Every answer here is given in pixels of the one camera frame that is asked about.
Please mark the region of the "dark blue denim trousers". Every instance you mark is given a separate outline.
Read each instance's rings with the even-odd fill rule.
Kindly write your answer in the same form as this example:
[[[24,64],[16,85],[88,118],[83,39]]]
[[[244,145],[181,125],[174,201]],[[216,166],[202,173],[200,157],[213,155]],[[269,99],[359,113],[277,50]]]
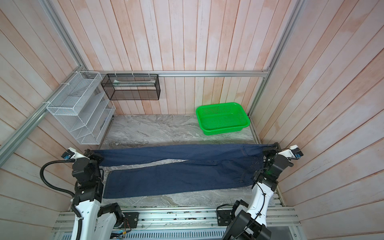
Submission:
[[[109,173],[104,198],[119,199],[241,188],[263,167],[266,145],[173,145],[97,150],[103,167],[141,165]]]

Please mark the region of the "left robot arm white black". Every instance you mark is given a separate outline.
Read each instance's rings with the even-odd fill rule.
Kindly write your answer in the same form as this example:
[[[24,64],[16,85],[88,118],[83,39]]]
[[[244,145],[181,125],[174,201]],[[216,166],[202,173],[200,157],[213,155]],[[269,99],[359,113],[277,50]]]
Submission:
[[[71,209],[75,213],[72,240],[109,240],[113,229],[124,222],[117,203],[102,206],[104,174],[100,163],[104,158],[86,150],[84,154],[69,148],[68,160],[73,160],[72,175],[76,178],[75,195]]]

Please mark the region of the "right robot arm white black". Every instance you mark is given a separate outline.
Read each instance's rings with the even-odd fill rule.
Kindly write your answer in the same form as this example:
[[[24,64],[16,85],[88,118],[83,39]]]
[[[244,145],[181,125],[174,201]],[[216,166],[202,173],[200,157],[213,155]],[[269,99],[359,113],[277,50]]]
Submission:
[[[293,167],[292,160],[303,156],[297,145],[282,149],[274,143],[263,149],[263,167],[254,173],[252,200],[248,204],[236,201],[231,211],[231,221],[222,237],[223,240],[269,240],[267,229],[268,204],[277,186],[280,174]]]

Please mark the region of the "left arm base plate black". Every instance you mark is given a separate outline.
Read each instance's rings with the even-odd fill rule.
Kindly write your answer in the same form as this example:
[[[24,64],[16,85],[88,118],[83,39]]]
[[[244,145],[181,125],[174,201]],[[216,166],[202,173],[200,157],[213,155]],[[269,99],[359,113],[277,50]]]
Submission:
[[[123,212],[123,217],[123,222],[119,226],[120,229],[133,230],[137,228],[139,212]]]

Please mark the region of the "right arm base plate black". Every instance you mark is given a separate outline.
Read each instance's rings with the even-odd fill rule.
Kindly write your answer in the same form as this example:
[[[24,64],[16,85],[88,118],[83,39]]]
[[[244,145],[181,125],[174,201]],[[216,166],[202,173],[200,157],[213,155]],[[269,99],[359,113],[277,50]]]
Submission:
[[[228,226],[235,218],[234,211],[219,209],[216,211],[218,226]]]

